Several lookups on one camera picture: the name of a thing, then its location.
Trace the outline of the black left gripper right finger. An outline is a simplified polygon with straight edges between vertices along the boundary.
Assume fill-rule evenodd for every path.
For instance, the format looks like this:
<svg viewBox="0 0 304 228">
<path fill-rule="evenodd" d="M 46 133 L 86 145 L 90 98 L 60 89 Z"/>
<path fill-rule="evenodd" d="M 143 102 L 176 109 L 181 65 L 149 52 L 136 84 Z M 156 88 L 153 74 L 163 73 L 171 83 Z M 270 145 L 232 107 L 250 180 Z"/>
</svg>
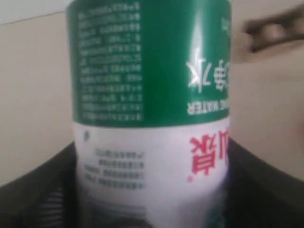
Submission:
<svg viewBox="0 0 304 228">
<path fill-rule="evenodd" d="M 259 159 L 233 139 L 228 146 L 227 228 L 302 228 L 304 182 Z"/>
</svg>

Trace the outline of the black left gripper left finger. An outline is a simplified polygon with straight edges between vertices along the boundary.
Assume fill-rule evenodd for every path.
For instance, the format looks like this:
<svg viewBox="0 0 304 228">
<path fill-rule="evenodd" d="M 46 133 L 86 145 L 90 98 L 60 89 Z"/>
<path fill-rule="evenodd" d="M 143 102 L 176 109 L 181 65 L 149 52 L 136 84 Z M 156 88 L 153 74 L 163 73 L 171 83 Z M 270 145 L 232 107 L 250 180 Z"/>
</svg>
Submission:
<svg viewBox="0 0 304 228">
<path fill-rule="evenodd" d="M 2 228 L 150 228 L 143 218 L 108 216 L 90 222 L 91 210 L 82 210 L 76 186 L 76 149 L 72 142 L 35 170 L 0 189 Z"/>
</svg>

